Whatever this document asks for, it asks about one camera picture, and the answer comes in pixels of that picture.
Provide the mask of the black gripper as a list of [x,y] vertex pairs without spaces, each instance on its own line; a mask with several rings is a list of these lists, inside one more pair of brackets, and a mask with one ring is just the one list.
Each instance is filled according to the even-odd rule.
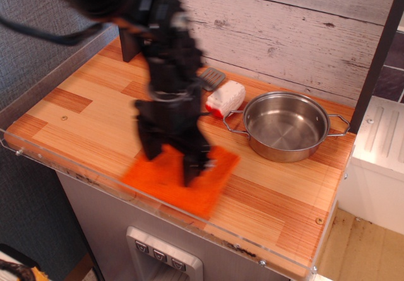
[[163,144],[183,153],[185,187],[215,166],[215,161],[208,157],[210,144],[198,128],[202,115],[200,88],[172,94],[169,99],[136,100],[134,106],[138,110],[138,135],[148,160],[161,154]]

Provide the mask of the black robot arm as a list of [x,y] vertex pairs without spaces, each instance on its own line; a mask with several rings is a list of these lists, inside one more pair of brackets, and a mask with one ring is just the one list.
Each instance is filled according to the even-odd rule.
[[114,23],[132,35],[150,72],[149,100],[137,100],[138,134],[148,159],[164,144],[183,155],[184,185],[208,166],[210,144],[198,128],[201,51],[188,30],[180,0],[67,0],[91,20]]

